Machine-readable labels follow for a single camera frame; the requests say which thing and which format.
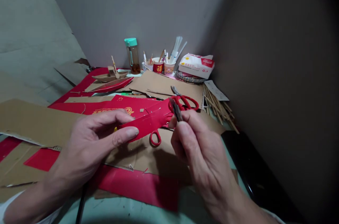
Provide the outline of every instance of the bamboo skewer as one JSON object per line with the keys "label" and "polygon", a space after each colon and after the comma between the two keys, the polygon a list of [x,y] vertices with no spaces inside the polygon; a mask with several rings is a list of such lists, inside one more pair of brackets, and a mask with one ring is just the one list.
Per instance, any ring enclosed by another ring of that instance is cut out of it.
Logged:
{"label": "bamboo skewer", "polygon": [[115,78],[119,79],[120,78],[120,74],[118,73],[117,68],[115,67],[115,62],[114,62],[114,59],[113,59],[113,55],[111,55],[111,57],[112,57],[113,66],[114,66],[114,70],[115,70],[115,74],[114,74]]}

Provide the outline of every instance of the bundle of sticks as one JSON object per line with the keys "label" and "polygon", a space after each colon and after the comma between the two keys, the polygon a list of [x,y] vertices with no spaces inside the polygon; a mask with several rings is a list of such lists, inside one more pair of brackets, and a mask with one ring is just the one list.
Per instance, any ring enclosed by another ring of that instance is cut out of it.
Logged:
{"label": "bundle of sticks", "polygon": [[144,51],[144,61],[145,61],[145,64],[146,65],[153,65],[154,61],[152,59],[153,59],[153,54],[152,54],[150,59],[146,59],[146,55],[145,55],[145,51]]}
{"label": "bundle of sticks", "polygon": [[207,86],[204,84],[204,96],[206,102],[208,104],[208,108],[206,108],[206,112],[211,116],[210,109],[213,114],[218,118],[221,125],[224,124],[223,121],[227,121],[230,126],[239,134],[237,127],[234,125],[233,120],[235,119],[232,109],[227,105],[226,101],[218,101],[218,99],[210,92]]}

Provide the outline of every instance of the paper cup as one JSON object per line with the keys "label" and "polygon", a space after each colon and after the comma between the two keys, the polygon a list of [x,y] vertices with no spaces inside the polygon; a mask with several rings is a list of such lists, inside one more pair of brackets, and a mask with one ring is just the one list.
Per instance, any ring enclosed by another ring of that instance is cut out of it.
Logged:
{"label": "paper cup", "polygon": [[147,65],[147,64],[145,64],[145,62],[143,61],[143,62],[142,62],[142,69],[143,69],[144,71],[146,71],[147,68],[148,68],[150,71],[153,71],[153,65]]}
{"label": "paper cup", "polygon": [[163,69],[163,61],[158,62],[160,57],[153,58],[152,61],[154,61],[153,64],[153,72],[161,74]]}
{"label": "paper cup", "polygon": [[173,63],[173,64],[164,63],[164,67],[165,67],[164,74],[167,75],[167,76],[171,76],[173,74],[173,70],[174,70],[175,65],[176,65],[175,63]]}

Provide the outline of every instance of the paper scrap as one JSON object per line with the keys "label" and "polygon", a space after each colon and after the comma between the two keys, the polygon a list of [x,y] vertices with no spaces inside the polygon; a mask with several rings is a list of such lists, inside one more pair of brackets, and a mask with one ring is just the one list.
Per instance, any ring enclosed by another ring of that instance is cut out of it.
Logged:
{"label": "paper scrap", "polygon": [[205,81],[204,83],[218,101],[230,101],[228,97],[215,86],[212,80]]}

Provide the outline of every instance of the scissor blade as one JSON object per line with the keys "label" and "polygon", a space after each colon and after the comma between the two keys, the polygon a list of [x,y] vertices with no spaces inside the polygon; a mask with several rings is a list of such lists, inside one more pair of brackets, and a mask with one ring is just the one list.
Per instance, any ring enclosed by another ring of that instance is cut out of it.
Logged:
{"label": "scissor blade", "polygon": [[176,104],[176,102],[174,101],[174,99],[170,99],[169,101],[170,101],[170,103],[171,103],[171,105],[172,105],[172,107],[173,107],[173,113],[174,113],[174,115],[176,116],[177,121],[178,121],[178,122],[183,121],[183,117],[182,117],[182,115],[181,115],[181,111],[180,111],[179,106]]}
{"label": "scissor blade", "polygon": [[175,95],[179,95],[178,90],[176,89],[175,86],[171,86],[172,92],[174,92]]}

